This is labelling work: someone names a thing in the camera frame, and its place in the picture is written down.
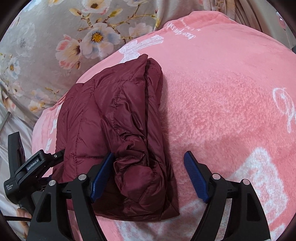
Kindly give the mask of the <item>person's left hand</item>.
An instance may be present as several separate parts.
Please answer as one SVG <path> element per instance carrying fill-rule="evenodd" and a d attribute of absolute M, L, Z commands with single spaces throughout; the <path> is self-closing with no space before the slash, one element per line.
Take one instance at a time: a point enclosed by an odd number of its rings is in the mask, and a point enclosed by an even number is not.
<path fill-rule="evenodd" d="M 26 210 L 22 209 L 22 208 L 18 208 L 16 210 L 16 216 L 17 217 L 24 217 L 24 218 L 29 218 L 31 219 L 32 216 L 30 213 L 28 213 Z M 28 236 L 28 232 L 29 232 L 29 222 L 28 221 L 19 221 L 23 231 L 24 231 L 24 237 L 27 238 Z"/>

